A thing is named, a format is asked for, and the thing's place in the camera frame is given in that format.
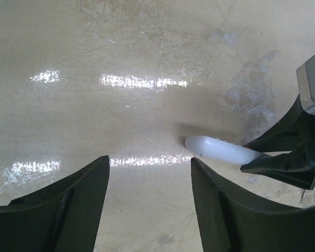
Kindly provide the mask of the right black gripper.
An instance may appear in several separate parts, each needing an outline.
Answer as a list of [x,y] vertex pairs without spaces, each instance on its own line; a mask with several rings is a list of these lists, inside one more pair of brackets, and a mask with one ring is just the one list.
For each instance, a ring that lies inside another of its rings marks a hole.
[[289,111],[268,131],[244,146],[258,152],[292,151],[243,165],[243,173],[263,175],[298,187],[315,188],[315,115],[306,113],[297,96]]

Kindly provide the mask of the white remote control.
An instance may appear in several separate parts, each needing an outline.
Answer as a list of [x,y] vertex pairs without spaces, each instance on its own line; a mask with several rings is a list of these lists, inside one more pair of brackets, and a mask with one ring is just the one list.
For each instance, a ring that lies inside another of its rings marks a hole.
[[239,166],[270,157],[265,153],[209,136],[187,136],[184,144],[188,150],[199,156]]

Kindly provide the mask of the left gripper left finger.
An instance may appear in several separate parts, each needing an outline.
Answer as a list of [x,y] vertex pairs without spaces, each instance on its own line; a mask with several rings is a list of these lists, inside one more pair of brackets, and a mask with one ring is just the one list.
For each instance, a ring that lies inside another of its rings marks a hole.
[[101,156],[0,206],[0,251],[93,251],[110,174]]

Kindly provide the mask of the thin metal pick tool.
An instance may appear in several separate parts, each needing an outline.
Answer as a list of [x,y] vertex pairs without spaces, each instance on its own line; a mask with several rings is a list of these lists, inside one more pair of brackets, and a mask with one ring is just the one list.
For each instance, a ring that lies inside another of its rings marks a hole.
[[306,194],[306,190],[302,190],[302,193],[301,193],[301,198],[300,198],[300,201],[299,201],[299,205],[301,205],[304,197],[305,197],[305,194]]

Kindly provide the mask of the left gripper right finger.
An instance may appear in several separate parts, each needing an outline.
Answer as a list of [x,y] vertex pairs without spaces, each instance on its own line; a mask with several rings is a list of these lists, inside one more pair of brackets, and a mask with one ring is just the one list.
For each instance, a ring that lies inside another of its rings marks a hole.
[[203,251],[315,251],[315,206],[263,198],[195,157],[191,179]]

